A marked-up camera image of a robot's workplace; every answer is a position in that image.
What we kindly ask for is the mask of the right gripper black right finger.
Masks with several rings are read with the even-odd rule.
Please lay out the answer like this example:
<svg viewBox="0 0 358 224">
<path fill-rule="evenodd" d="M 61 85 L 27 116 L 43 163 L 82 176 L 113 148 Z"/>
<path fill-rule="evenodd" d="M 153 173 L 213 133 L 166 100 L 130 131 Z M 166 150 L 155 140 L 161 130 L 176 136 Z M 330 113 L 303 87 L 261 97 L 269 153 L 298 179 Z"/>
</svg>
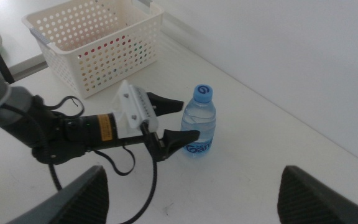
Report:
<svg viewBox="0 0 358 224">
<path fill-rule="evenodd" d="M 358 223 L 358 205 L 297 166 L 282 172 L 277 212 L 281 223 Z"/>
</svg>

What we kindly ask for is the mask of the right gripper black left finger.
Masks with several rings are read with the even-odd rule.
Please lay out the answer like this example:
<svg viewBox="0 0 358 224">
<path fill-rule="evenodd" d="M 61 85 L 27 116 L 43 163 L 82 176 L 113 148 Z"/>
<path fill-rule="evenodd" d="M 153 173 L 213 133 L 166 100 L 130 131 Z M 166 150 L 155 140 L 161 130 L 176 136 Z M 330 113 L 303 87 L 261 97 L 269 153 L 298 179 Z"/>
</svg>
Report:
<svg viewBox="0 0 358 224">
<path fill-rule="evenodd" d="M 106 171 L 103 166 L 93 166 L 46 201 L 11 220 L 11 223 L 106 223 L 108 210 Z"/>
</svg>

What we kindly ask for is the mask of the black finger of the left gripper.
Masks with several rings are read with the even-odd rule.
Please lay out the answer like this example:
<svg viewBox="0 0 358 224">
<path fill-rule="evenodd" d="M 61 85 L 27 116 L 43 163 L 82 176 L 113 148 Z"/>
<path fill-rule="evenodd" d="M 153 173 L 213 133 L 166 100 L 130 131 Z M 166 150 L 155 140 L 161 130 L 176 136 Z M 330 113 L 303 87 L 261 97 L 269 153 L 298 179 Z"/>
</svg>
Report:
<svg viewBox="0 0 358 224">
<path fill-rule="evenodd" d="M 200 132 L 198 130 L 190 131 L 171 131 L 165 130 L 162 138 L 162 160 L 168 159 L 177 150 L 198 140 Z"/>
<path fill-rule="evenodd" d="M 156 116 L 179 112 L 183 109 L 184 102 L 158 96 L 152 92 L 147 92 L 149 101 Z"/>
</svg>

